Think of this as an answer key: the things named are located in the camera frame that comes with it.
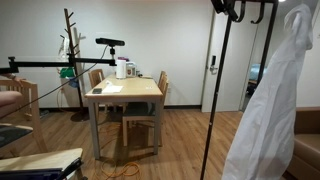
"wooden floor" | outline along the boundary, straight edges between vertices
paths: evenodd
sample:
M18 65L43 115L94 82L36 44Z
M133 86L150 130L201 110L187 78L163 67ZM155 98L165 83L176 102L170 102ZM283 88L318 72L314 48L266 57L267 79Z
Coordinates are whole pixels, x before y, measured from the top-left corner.
M73 115L73 112L59 112L43 117L41 121L44 138L50 151L83 148L82 171L90 180L107 179L101 171L101 166L104 164L104 171L111 174L114 172L115 163L117 174L121 174L120 171L127 163L136 163L141 179L144 180L200 179L210 113L201 113L200 110L194 109L165 110L162 122L163 146L159 148L158 155L153 155L152 127L143 124L133 127L129 132L128 147L123 147L119 119L113 118L111 121L101 111L100 160L93 157L89 121L71 121ZM221 179L224 161L241 116L242 112L216 113L205 179ZM11 122L19 121L14 116L5 119ZM39 153L32 141L21 144L18 150L21 155ZM11 154L1 156L10 158ZM127 174L134 171L135 166L130 166ZM139 174L125 179L139 179Z

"green object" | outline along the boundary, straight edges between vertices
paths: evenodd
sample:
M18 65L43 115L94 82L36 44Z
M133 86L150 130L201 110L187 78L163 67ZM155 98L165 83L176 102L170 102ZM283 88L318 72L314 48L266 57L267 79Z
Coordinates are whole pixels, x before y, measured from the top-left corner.
M73 67L62 68L60 70L60 78L75 77Z

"wooden chair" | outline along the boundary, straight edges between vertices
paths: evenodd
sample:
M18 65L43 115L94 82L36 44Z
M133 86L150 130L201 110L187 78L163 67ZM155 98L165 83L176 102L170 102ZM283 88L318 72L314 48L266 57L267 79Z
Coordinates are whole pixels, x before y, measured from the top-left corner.
M169 81L166 74L160 76L160 90L163 94L160 101L160 119L162 116L162 111L164 107L164 102L166 99L166 94L168 90ZM122 125L123 125L123 145L128 145L128 122L130 124L131 121L152 121L154 122L155 118L155 104L151 104L151 108L149 110L148 104L143 102L130 102L126 108L126 111L122 116ZM162 145L162 137L161 137L161 127L160 127L160 145Z
M20 105L19 113L32 122L31 126L20 126L17 124L0 123L0 151L10 151L12 155L19 156L16 145L34 138L40 152L48 152L44 142L38 103L38 86L29 81L22 81L22 87L12 80L0 80L1 90L18 91L23 95L23 102Z
M103 79L104 79L104 75L103 75L103 71L102 69L95 69L92 71L88 72L89 75L89 79L90 79L90 84L91 84L91 88L94 88L96 85L98 85ZM122 106L123 108L125 108L125 103L107 103L105 104L105 112L107 113L108 107L109 106L113 106L114 111L116 111L116 106ZM99 105L97 105L96 107L97 112L99 112Z

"black metal stand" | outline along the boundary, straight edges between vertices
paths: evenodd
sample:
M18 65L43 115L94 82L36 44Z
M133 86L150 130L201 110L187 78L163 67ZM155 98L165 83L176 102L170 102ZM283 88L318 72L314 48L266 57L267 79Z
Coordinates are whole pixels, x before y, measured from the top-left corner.
M273 25L274 25L274 21L275 21L277 9L278 9L278 0L235 0L235 1L241 1L242 2L241 15L240 15L239 19L236 19L235 18L236 15L234 15L232 13L229 13L229 14L232 14L232 17L230 17L230 15L229 15L228 22L227 22L227 25L226 25L226 32L225 32L225 36L224 36L223 47L222 47L222 52L221 52L221 57L220 57L219 70L218 70L216 86L215 86L215 90L214 90L214 97L213 97L213 103L212 103L210 122L209 122L209 127L208 127L207 141L206 141L206 147L205 147L205 151L204 151L204 157L203 157L200 180L204 179L204 174L205 174L205 170L206 170L206 163L207 163L207 158L208 158L208 151L209 151L209 146L210 146L210 140L211 140L213 123L214 123L214 117L215 117L215 113L216 113L216 106L217 106L217 100L218 100L218 95L219 95L221 76L222 76L223 65L224 65L225 56L226 56L226 52L227 52L227 46L228 46L228 41L229 41L229 35L230 35L232 21L234 21L234 22L241 22L242 21L243 16L245 14L245 2L246 1L260 2L261 3L261 8L260 8L259 19L256 22L252 21L253 24L257 24L257 23L261 22L261 20L263 18L264 3L266 3L266 2L267 3L273 3L272 14L271 14L270 22L269 22L267 38L266 38L266 41L265 41L265 46L264 46L264 51L263 51L263 55L262 55L262 59L261 59L261 65L260 65L260 71L259 71L259 77L260 77L260 80L261 80L262 75L263 75L263 69L264 69L264 66L265 66L266 58L267 58L269 45L270 45ZM222 12L221 11L221 6L215 6L215 8L217 8L217 7L219 8L219 11L217 11L217 12ZM234 1L233 1L233 4L232 3L228 4L228 7L226 7L225 10L228 9L230 11L231 9L233 9L233 7L234 7Z

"black pole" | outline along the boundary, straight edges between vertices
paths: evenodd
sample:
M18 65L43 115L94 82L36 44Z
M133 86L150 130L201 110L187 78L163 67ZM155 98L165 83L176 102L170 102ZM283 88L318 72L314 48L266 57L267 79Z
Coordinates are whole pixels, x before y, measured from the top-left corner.
M232 23L231 18L230 18L230 16L228 16L228 22L227 22L227 26L226 26L226 32L225 32L225 35L224 35L223 47L222 47L222 52L221 52L221 57L220 57L218 76L217 76L217 80L216 80L216 87L215 87L215 90L214 90L214 97L213 97L213 102L212 102L210 123L209 123L208 134L207 134L207 142L206 142L206 148L205 148L205 151L204 151L202 170L201 170L201 178L200 178L201 180L203 180L204 173L205 173L205 170L206 170L208 150L209 150L209 146L210 146L210 139L211 139L213 122L214 122L214 115L215 115L215 112L216 112L220 81L221 81L221 76L222 76L224 59L225 59L226 52L227 52L229 34L230 34L230 29L231 29L231 23Z
M259 85L259 83L262 79L264 66L266 65L267 55L268 55L268 51L269 51L269 45L270 45L270 41L271 41L272 29L273 29L274 21L276 19L276 15L277 15L277 9L278 9L278 1L274 1L273 7L272 7L272 14L271 14L270 22L269 22L269 27L268 27L267 38L266 38L266 42L264 44L264 49L263 49L258 79L257 79L257 85Z

